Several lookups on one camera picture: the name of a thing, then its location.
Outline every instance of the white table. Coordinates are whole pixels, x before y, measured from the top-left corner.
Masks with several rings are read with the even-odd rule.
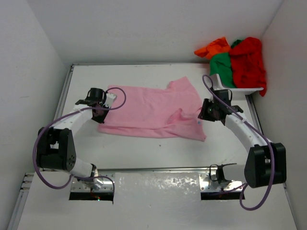
[[[170,81],[187,76],[200,97],[208,98],[201,80],[205,73],[208,65],[203,64],[75,66],[63,114],[91,87],[107,89],[110,84],[164,89]],[[245,99],[233,104],[252,121]],[[245,164],[247,153],[230,130],[220,122],[205,121],[203,129],[208,136],[205,142],[134,138],[98,133],[97,123],[89,121],[74,141],[77,156],[101,169]],[[61,172],[44,172],[44,176],[55,184],[67,179]],[[193,183],[173,183],[182,178]],[[69,186],[52,190],[35,176],[18,229],[296,229],[281,184],[273,186],[265,205],[253,212],[243,210],[238,200],[201,201],[195,173],[117,173],[115,185],[114,205],[69,201]],[[257,204],[265,189],[248,189],[244,203]]]

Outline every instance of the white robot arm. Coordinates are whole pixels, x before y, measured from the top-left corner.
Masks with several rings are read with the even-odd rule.
[[[116,95],[101,89],[91,88],[84,100],[76,102],[72,112],[80,111],[74,116],[64,118],[44,132],[40,139],[36,163],[40,168],[66,171],[78,177],[93,177],[96,167],[77,158],[73,137],[88,120],[104,123],[108,111],[83,110],[86,107],[111,108]]]
[[[248,122],[243,110],[231,105],[228,90],[207,89],[213,94],[212,99],[204,99],[199,119],[207,121],[221,121],[229,128],[248,152],[246,165],[218,165],[216,181],[219,183],[229,180],[247,182],[252,187],[267,186],[271,173],[274,174],[273,184],[281,184],[286,181],[286,156],[285,147],[281,143],[272,143],[261,133],[256,132],[255,127]],[[271,153],[274,155],[274,172],[271,172]]]

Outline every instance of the metal bracket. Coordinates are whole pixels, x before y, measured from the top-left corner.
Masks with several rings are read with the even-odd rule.
[[[211,178],[214,180],[216,179],[215,175],[216,168],[212,168],[211,170]],[[209,170],[199,174],[200,180],[200,189],[202,193],[214,193],[214,192],[226,192],[237,188],[242,185],[241,181],[230,181],[225,183],[218,183],[217,181],[211,181],[209,178]],[[233,192],[241,192],[242,188],[237,189]]]
[[[115,180],[115,173],[114,172],[103,172],[99,173],[100,176],[107,176],[111,178],[113,181]],[[99,178],[97,179],[101,186],[100,188],[97,187],[92,190],[93,193],[110,193],[113,191],[112,182],[106,178]],[[71,193],[90,193],[91,188],[88,187],[85,183],[78,181],[76,178],[73,178],[71,183]]]

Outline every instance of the pink shirt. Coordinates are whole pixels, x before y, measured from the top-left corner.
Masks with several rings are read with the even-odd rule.
[[[103,133],[144,138],[189,138],[204,141],[202,122],[197,118],[202,101],[187,77],[171,81],[166,90],[132,86],[122,88],[126,103],[120,109],[109,111],[105,123],[98,130]],[[119,106],[124,96],[118,97],[112,107]]]

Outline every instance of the purple cable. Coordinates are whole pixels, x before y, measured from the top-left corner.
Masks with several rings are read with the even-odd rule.
[[[205,81],[205,77],[207,77],[210,81],[211,81],[211,84],[213,86],[213,81],[212,79],[208,76],[208,75],[203,75],[202,76],[202,82],[204,83],[205,87],[207,88],[207,90],[212,94],[212,96],[218,100],[221,104],[223,104],[224,106],[226,106],[227,108],[229,108],[237,117],[239,117],[241,120],[243,120],[243,117],[237,113],[232,107],[230,107],[229,105],[227,105],[225,102],[223,102],[218,96],[216,96],[214,94],[214,92],[209,88],[209,86],[207,85],[206,81]],[[254,126],[252,126],[248,121],[245,121],[244,122],[245,125],[247,125],[250,129],[252,129],[253,131],[255,131],[259,136],[261,136],[264,141],[267,143],[268,147],[269,147],[269,150],[270,150],[270,155],[271,155],[271,175],[270,175],[270,180],[269,180],[269,184],[268,184],[268,188],[262,198],[262,200],[259,202],[259,204],[257,204],[256,206],[254,207],[245,207],[242,203],[242,199],[243,199],[243,195],[244,195],[244,191],[245,189],[247,188],[248,184],[245,184],[243,189],[242,189],[242,192],[240,194],[240,205],[243,209],[247,210],[247,211],[253,211],[253,210],[256,210],[258,208],[260,208],[264,202],[266,201],[266,199],[268,198],[269,196],[269,193],[271,191],[271,188],[272,188],[272,185],[273,185],[273,181],[274,181],[274,173],[275,173],[275,159],[274,159],[274,152],[273,152],[273,149],[272,149],[272,146],[269,142],[269,140],[261,133],[259,132]]]
[[[88,110],[88,109],[109,111],[109,110],[116,110],[116,109],[121,108],[121,107],[126,103],[126,99],[127,99],[126,93],[125,93],[121,88],[119,88],[119,87],[110,88],[110,89],[108,89],[108,90],[106,91],[106,93],[107,93],[109,90],[115,90],[115,89],[122,91],[123,94],[124,94],[124,97],[125,97],[125,98],[124,98],[124,102],[123,102],[120,106],[115,107],[115,108],[110,108],[110,109],[106,109],[106,108],[93,108],[93,107],[86,107],[86,108],[80,109],[79,111],[76,111],[76,112],[73,112],[73,113],[70,113],[70,114],[66,114],[66,115],[64,115],[64,116],[62,116],[62,117],[59,117],[58,119],[55,119],[54,121],[52,121],[51,123],[49,123],[48,125],[46,125],[46,126],[42,129],[42,131],[38,134],[38,136],[37,136],[37,138],[36,138],[36,141],[35,141],[35,143],[34,143],[34,147],[33,147],[32,161],[33,161],[33,165],[34,165],[34,169],[35,169],[36,174],[37,174],[38,177],[41,179],[41,181],[42,181],[45,185],[47,185],[49,188],[53,188],[53,189],[62,189],[62,188],[65,188],[65,187],[70,183],[70,181],[71,181],[73,175],[70,175],[68,181],[66,182],[66,184],[64,184],[64,185],[62,185],[62,186],[54,186],[54,185],[50,184],[48,181],[46,181],[46,179],[43,177],[43,175],[42,175],[41,172],[39,171],[39,167],[38,167],[38,165],[37,165],[37,163],[36,163],[36,149],[37,149],[37,145],[38,145],[39,140],[41,139],[42,135],[43,135],[43,134],[45,133],[45,131],[46,131],[50,126],[52,126],[53,124],[57,123],[58,121],[60,121],[60,120],[62,120],[62,119],[64,119],[64,118],[66,118],[66,117],[75,115],[75,114],[77,114],[77,113],[79,113],[79,112],[81,112],[81,111]],[[115,186],[114,186],[114,182],[112,181],[112,179],[110,179],[110,178],[108,178],[108,177],[105,177],[105,176],[99,176],[99,177],[107,178],[107,179],[109,179],[109,180],[113,183],[113,194],[114,194]]]

